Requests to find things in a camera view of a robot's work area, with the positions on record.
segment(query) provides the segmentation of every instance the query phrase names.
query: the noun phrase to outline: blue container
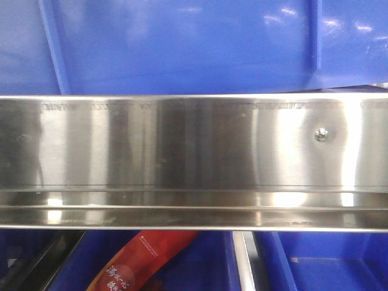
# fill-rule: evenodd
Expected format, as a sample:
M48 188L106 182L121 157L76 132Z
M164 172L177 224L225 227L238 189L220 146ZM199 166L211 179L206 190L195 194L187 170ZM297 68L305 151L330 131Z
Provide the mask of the blue container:
M53 237L53 230L0 230L0 279L9 271L10 259L33 259Z
M388 81L386 0L0 0L0 94L289 92Z
M137 232L91 230L69 256L49 291L85 291L109 260ZM153 277L168 291L239 291L230 232L202 232Z
M257 233L273 291L388 290L388 235Z

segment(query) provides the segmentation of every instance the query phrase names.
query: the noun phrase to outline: red package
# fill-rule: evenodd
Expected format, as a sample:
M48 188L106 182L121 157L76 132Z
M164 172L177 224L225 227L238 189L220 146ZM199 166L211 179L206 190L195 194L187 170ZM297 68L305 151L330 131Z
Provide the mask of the red package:
M138 291L198 233L190 230L139 232L105 265L87 291Z

